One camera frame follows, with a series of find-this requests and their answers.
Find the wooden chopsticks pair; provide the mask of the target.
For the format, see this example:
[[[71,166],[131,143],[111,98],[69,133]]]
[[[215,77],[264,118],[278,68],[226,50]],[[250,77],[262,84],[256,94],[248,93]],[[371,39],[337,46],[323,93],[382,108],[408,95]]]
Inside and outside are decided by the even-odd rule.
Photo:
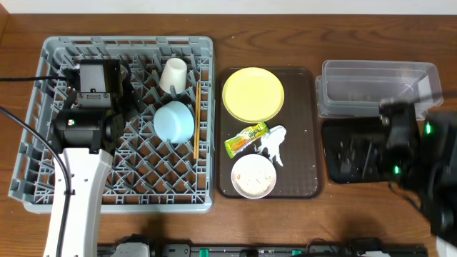
[[[200,120],[201,120],[201,82],[197,83],[196,90],[196,118],[195,118],[195,135],[194,135],[194,160],[199,158],[199,135],[200,135]]]

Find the green pandan cake wrapper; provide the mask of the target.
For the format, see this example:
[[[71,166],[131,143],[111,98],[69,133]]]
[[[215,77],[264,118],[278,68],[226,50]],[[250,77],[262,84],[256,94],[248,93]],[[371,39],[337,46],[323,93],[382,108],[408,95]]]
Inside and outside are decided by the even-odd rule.
[[[234,137],[224,141],[228,156],[233,158],[236,154],[243,151],[247,146],[258,138],[266,135],[268,132],[269,128],[264,122],[243,129]]]

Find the white tissue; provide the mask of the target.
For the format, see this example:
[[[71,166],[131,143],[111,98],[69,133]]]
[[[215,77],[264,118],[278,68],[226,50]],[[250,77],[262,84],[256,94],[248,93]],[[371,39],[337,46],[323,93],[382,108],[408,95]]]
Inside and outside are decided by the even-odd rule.
[[[258,148],[254,146],[254,151],[257,154],[262,154],[266,149],[269,161],[273,162],[273,160],[276,160],[279,166],[283,166],[280,154],[280,145],[284,142],[285,136],[286,128],[282,125],[277,125],[261,137],[261,145]]]

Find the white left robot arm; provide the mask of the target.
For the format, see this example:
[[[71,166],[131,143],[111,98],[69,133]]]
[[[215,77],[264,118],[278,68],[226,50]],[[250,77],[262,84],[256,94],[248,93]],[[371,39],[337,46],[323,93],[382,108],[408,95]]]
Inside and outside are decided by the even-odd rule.
[[[127,65],[83,60],[51,120],[55,183],[45,256],[95,256],[101,200],[126,123],[142,111]]]

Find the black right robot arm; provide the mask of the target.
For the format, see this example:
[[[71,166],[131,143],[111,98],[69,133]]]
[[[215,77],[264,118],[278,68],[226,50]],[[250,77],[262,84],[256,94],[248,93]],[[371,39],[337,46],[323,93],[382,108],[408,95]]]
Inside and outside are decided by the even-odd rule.
[[[456,255],[456,112],[429,114],[422,130],[413,102],[381,104],[379,113],[389,130],[380,171],[417,195],[414,208],[428,220],[440,252]]]

